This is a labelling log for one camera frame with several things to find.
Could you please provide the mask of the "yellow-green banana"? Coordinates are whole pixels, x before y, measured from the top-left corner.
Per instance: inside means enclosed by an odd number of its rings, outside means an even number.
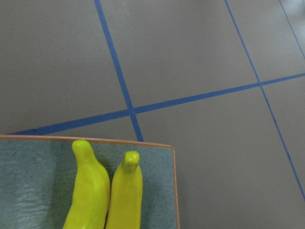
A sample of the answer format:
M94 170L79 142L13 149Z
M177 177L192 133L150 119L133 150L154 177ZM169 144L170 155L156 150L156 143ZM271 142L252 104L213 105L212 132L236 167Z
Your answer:
M72 143L77 162L72 203L64 229L102 229L110 203L110 178L86 140Z

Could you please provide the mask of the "yellow banana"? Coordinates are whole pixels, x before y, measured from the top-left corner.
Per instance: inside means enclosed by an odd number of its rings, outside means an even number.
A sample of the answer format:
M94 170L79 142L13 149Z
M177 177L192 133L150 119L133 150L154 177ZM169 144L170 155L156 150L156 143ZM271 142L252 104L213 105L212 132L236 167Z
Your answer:
M140 155L128 151L117 167L111 188L107 229L139 229L141 227L143 178Z

